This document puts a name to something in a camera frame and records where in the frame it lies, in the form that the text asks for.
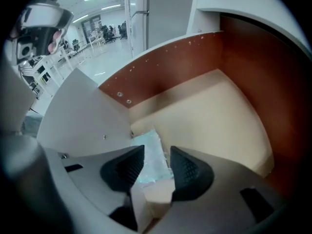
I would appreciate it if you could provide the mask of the black office chair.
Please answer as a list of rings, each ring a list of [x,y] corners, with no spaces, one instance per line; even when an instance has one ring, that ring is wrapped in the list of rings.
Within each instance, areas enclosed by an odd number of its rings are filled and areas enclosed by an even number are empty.
[[[124,21],[121,25],[118,25],[118,30],[120,34],[120,39],[127,39],[127,27],[126,22]]]
[[[116,41],[114,34],[111,32],[111,30],[108,29],[108,27],[106,25],[101,27],[101,33],[103,36],[103,43],[104,44],[108,44],[108,43]]]

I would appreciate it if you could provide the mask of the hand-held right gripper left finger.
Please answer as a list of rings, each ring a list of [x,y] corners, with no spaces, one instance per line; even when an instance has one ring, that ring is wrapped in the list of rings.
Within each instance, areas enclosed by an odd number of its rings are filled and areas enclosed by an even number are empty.
[[[144,165],[144,146],[62,159],[45,154],[75,232],[136,232],[131,189]]]

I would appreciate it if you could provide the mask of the small white item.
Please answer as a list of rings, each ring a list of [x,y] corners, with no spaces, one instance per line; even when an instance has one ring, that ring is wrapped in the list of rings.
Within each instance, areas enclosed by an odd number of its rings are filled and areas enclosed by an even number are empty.
[[[167,163],[161,140],[155,129],[131,140],[132,146],[144,145],[144,165],[137,178],[140,184],[156,183],[174,177]]]

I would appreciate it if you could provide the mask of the white drawer with wooden inside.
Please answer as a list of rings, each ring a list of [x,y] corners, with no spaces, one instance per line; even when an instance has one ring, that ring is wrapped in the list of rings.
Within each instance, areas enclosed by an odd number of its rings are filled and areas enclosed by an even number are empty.
[[[141,53],[98,85],[74,69],[43,117],[45,212],[58,234],[149,232],[167,213],[174,177],[135,182],[131,197],[136,232],[75,232],[54,184],[45,154],[60,158],[98,155],[127,147],[152,129],[171,168],[171,147],[240,163],[260,175],[286,201],[270,231],[295,224],[293,200],[310,148],[312,55],[255,20],[222,14],[217,32],[179,37]]]

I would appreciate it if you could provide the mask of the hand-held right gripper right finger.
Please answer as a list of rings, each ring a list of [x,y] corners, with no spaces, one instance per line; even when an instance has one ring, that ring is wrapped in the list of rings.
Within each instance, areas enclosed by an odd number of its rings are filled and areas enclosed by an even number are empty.
[[[148,234],[262,234],[286,201],[246,166],[200,151],[171,147],[175,190]]]

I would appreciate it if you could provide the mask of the beige shirt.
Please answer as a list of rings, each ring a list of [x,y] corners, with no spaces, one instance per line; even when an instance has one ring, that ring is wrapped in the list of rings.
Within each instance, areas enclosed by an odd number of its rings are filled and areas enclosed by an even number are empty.
[[[20,131],[36,96],[13,70],[7,57],[0,60],[0,136]]]

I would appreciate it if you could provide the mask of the white table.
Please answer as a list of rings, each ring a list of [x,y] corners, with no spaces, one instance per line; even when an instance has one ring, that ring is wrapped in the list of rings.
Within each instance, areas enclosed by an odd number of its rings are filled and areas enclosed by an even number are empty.
[[[99,56],[103,53],[105,53],[104,49],[104,38],[103,38],[103,33],[99,32],[97,30],[93,31],[90,36],[88,37],[92,53],[94,56]]]
[[[62,78],[62,80],[64,80],[64,77],[61,75],[60,71],[57,68],[57,63],[62,59],[66,61],[69,70],[73,71],[74,68],[68,58],[68,52],[64,49],[63,46],[61,46],[58,51],[55,52],[53,55],[45,56],[40,59],[39,62],[37,62],[36,65],[33,67],[33,71],[31,72],[31,76],[34,78],[34,81],[39,84],[44,92],[46,92],[50,97],[53,97],[53,94],[51,94],[46,89],[43,82],[43,76],[47,75],[48,77],[49,75],[52,81],[59,88],[61,84],[57,80],[56,76],[52,73],[51,69],[54,69],[56,73]]]

